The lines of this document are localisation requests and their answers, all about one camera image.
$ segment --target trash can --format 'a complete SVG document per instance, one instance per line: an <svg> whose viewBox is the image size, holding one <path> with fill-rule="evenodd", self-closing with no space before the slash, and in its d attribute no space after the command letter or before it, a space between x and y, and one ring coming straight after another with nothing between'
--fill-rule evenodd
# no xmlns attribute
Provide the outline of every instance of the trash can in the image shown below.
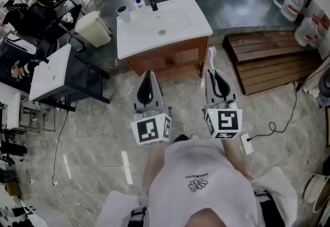
<svg viewBox="0 0 330 227"><path fill-rule="evenodd" d="M110 42L111 32L100 18L99 11L92 11L76 23L76 32L95 47Z"/></svg>

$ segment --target wooden pallet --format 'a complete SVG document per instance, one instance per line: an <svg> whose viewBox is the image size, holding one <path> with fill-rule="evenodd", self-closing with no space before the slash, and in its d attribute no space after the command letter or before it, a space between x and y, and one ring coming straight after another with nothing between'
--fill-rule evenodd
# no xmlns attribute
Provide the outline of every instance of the wooden pallet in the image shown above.
<svg viewBox="0 0 330 227"><path fill-rule="evenodd" d="M305 78L321 64L319 53L299 46L292 32L228 35L223 46L244 95Z"/></svg>

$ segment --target shoe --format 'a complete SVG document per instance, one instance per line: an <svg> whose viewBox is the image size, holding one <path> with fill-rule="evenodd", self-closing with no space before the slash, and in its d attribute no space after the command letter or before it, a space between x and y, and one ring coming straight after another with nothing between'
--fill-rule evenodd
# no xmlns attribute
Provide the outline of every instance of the shoe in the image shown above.
<svg viewBox="0 0 330 227"><path fill-rule="evenodd" d="M192 140L192 139L199 139L200 137L198 136L198 134L191 134L189 135L189 140Z"/></svg>

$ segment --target white t-shirt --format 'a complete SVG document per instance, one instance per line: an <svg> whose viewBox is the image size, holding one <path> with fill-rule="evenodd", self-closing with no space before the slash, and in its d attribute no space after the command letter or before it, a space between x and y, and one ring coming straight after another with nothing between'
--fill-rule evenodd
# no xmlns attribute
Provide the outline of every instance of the white t-shirt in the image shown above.
<svg viewBox="0 0 330 227"><path fill-rule="evenodd" d="M227 227L265 226L254 194L263 190L273 197L285 226L292 226L297 196L279 168L250 182L225 158L219 139L177 142L166 149L165 165L150 187L149 226L185 226L204 208L211 208ZM112 191L96 227L121 227L123 219L140 206L138 196Z"/></svg>

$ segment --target soap bottle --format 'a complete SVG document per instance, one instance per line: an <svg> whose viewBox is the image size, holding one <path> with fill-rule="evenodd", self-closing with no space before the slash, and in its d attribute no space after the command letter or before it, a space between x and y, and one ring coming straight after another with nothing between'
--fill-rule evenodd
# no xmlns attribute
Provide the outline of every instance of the soap bottle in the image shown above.
<svg viewBox="0 0 330 227"><path fill-rule="evenodd" d="M145 3L141 0L135 0L134 7L137 12L145 12Z"/></svg>

